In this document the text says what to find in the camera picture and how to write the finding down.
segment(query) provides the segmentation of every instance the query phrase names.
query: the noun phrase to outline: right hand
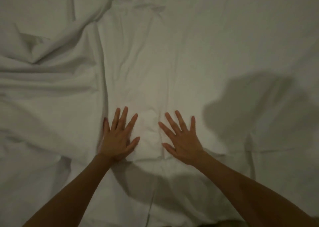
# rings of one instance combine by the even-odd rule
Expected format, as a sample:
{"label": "right hand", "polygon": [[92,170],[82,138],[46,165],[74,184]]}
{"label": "right hand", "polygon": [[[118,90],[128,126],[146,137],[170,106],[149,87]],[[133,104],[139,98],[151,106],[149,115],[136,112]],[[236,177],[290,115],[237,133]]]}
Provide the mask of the right hand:
{"label": "right hand", "polygon": [[175,113],[181,128],[178,127],[169,113],[165,113],[166,119],[175,134],[165,124],[159,122],[160,128],[171,139],[175,148],[168,143],[162,145],[176,159],[194,166],[200,160],[201,154],[205,152],[196,135],[195,117],[192,116],[190,130],[188,130],[181,114],[178,111],[175,111]]}

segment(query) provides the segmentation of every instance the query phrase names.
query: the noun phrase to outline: hand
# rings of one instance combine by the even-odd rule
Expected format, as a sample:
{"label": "hand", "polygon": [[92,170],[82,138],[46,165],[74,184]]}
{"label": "hand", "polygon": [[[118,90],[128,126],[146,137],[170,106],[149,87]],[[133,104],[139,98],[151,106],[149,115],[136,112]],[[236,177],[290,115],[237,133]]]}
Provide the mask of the hand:
{"label": "hand", "polygon": [[180,127],[174,122],[169,113],[165,113],[166,119],[174,130],[175,134],[167,128],[162,122],[159,122],[160,128],[171,139],[175,148],[168,143],[163,143],[163,147],[172,154],[176,159],[185,164],[196,164],[201,154],[204,152],[201,143],[196,135],[195,117],[192,117],[190,130],[187,129],[186,124],[178,111],[175,111]]}
{"label": "hand", "polygon": [[122,116],[119,119],[121,110],[119,108],[116,109],[111,128],[108,119],[104,119],[104,137],[99,154],[105,155],[113,163],[116,163],[131,154],[140,140],[140,137],[136,137],[130,142],[130,133],[138,118],[138,114],[135,114],[132,117],[125,128],[127,111],[128,108],[125,107]]}

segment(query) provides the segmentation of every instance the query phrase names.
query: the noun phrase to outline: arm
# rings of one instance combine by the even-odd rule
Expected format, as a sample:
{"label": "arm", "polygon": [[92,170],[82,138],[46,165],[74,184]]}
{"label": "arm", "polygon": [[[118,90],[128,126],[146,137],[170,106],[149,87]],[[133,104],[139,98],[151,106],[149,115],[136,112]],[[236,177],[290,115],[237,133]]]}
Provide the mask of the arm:
{"label": "arm", "polygon": [[250,226],[317,226],[314,219],[284,197],[206,153],[196,136],[194,116],[188,130],[178,111],[176,115],[181,128],[168,113],[165,115],[175,134],[163,123],[159,122],[159,126],[172,140],[175,148],[167,143],[163,147],[175,158],[205,174]]}
{"label": "arm", "polygon": [[128,108],[125,107],[120,116],[120,109],[115,112],[112,127],[104,120],[104,137],[100,152],[91,163],[65,188],[36,212],[23,227],[76,227],[80,224],[83,214],[102,178],[116,162],[127,157],[138,144],[139,137],[132,143],[129,134],[137,120],[135,114],[125,127]]}

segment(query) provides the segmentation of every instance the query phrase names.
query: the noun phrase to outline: forearm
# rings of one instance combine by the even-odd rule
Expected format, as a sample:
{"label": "forearm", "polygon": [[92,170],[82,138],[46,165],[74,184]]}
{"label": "forearm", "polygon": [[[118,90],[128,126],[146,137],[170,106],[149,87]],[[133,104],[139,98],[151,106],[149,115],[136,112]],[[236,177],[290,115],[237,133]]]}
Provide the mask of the forearm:
{"label": "forearm", "polygon": [[194,165],[228,198],[250,226],[317,226],[293,203],[204,153]]}
{"label": "forearm", "polygon": [[35,213],[24,227],[78,226],[96,188],[111,165],[103,155],[95,156],[92,162]]}

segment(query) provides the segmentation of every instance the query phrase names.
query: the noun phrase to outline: left hand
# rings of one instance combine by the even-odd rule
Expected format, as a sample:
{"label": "left hand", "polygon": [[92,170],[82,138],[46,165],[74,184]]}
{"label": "left hand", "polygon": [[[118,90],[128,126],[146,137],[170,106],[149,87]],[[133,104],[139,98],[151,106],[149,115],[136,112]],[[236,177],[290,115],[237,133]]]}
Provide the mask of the left hand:
{"label": "left hand", "polygon": [[125,127],[127,111],[128,108],[125,107],[120,118],[121,110],[120,108],[116,109],[111,128],[108,119],[104,119],[104,137],[99,154],[103,154],[109,158],[112,163],[119,162],[131,154],[140,140],[140,137],[136,137],[130,142],[130,133],[138,118],[138,114],[135,114]]}

